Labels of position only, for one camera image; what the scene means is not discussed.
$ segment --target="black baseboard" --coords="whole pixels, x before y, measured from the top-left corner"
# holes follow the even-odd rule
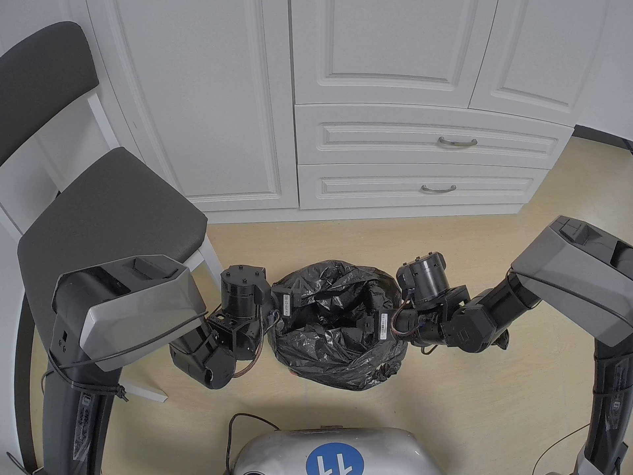
[[[596,141],[598,143],[610,144],[611,146],[621,147],[622,149],[628,149],[633,154],[633,144],[627,139],[619,136],[614,136],[603,131],[597,131],[589,127],[583,127],[582,125],[576,125],[574,127],[573,136],[577,138],[589,139],[590,141]]]
[[[22,301],[22,311],[18,324],[18,339],[15,346],[15,373],[13,376],[13,393],[15,405],[15,423],[18,432],[18,443],[24,462],[24,468],[29,473],[37,469],[36,452],[33,446],[33,432],[31,430],[31,352],[35,321],[28,306],[27,297]]]

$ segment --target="drawer handle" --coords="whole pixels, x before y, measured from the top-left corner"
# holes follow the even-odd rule
[[[452,192],[453,190],[457,190],[457,186],[451,185],[448,188],[429,188],[426,185],[422,185],[422,188],[420,188],[420,190],[430,194],[446,194],[448,192]]]
[[[477,139],[473,139],[472,141],[463,143],[463,142],[460,142],[460,141],[449,141],[448,139],[445,139],[444,136],[440,136],[440,138],[437,141],[439,143],[442,143],[442,144],[450,144],[451,146],[468,147],[468,146],[476,146],[477,145]]]

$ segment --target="black plastic bag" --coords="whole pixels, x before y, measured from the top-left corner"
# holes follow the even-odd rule
[[[277,360],[315,382],[362,391],[397,373],[405,341],[378,341],[363,329],[377,308],[396,308],[400,289],[384,271],[327,260],[275,283],[300,289],[301,306],[268,335]]]

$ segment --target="gray chair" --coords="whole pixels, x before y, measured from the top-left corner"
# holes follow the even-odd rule
[[[98,84],[76,23],[43,28],[0,57],[0,165],[81,96],[111,150],[58,195],[18,244],[25,294],[46,348],[55,321],[52,294],[62,273],[131,255],[164,254],[192,270],[205,263],[220,284],[222,266],[206,237],[206,217],[119,147],[94,91]],[[16,234],[1,209],[0,222]]]

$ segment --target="wooden floor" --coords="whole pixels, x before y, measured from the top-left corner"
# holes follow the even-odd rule
[[[451,285],[466,284],[475,295],[501,281],[512,260],[559,214],[633,241],[632,191],[631,153],[572,138],[518,215],[236,224],[209,226],[208,233],[225,266],[265,266],[271,282],[328,258],[395,274],[405,260],[437,250],[446,258]],[[218,293],[210,279],[200,270],[194,276],[213,308]],[[163,348],[125,368],[124,375],[154,384],[169,399],[163,404],[115,400],[103,473],[221,475],[228,420],[250,412],[282,429],[403,428],[430,449],[448,475],[529,475],[550,444],[589,421],[592,354],[592,338],[544,303],[511,326],[506,352],[491,347],[468,354],[439,347],[424,356],[410,347],[397,375],[362,393],[293,376],[267,344],[249,374],[210,391],[177,370]],[[39,452],[44,368],[37,339],[32,413]],[[234,453],[266,430],[239,419]],[[571,472],[585,431],[550,450],[536,473]],[[629,433],[630,445],[633,426]],[[632,472],[633,454],[622,469]]]

